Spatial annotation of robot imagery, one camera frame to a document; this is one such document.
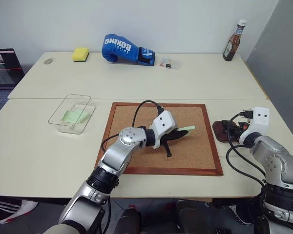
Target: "bottle cap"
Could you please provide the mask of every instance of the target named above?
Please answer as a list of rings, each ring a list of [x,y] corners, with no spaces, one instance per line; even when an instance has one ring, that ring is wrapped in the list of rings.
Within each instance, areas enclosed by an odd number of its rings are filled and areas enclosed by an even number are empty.
[[[246,25],[246,20],[245,19],[240,19],[239,22],[238,22],[238,25],[245,26]]]

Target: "laptop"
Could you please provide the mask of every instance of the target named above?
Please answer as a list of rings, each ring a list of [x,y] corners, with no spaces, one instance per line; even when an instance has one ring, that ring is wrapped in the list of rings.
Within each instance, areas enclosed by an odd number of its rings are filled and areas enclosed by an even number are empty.
[[[0,110],[24,75],[14,49],[0,49]]]

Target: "wooden frame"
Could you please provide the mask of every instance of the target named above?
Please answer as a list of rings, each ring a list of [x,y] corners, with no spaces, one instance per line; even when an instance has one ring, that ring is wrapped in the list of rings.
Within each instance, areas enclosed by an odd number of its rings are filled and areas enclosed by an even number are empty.
[[[138,106],[139,103],[131,102],[114,102],[111,107],[111,111],[106,124],[103,140],[109,137],[110,129],[114,119],[114,114],[117,106]],[[157,175],[191,175],[191,176],[223,176],[222,167],[220,164],[218,152],[216,149],[214,137],[210,127],[209,117],[207,114],[205,104],[174,104],[174,103],[162,103],[163,107],[200,107],[203,112],[204,123],[209,138],[210,149],[215,164],[215,169],[204,169],[204,168],[153,168],[153,167],[127,167],[125,174],[157,174]],[[152,104],[144,104],[143,106],[154,106]],[[103,151],[100,149],[96,165],[99,160],[103,157]]]

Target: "laptop screen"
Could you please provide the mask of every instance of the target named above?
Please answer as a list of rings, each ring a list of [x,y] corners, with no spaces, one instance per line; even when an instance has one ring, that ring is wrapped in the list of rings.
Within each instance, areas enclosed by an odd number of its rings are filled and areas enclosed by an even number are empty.
[[[14,88],[24,72],[13,49],[0,49],[0,88]]]

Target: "bottle label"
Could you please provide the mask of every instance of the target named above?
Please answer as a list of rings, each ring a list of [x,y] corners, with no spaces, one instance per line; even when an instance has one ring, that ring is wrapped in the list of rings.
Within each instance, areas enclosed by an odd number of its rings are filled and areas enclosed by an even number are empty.
[[[236,34],[236,35],[241,35],[242,32],[243,32],[243,28],[239,28],[239,27],[237,27],[237,28],[236,28],[236,31],[234,32],[234,34]]]
[[[225,52],[224,52],[225,57],[228,56],[228,54],[230,53],[231,49],[232,49],[232,43],[231,43],[231,41],[229,41],[228,45],[227,45],[227,47],[225,49]]]

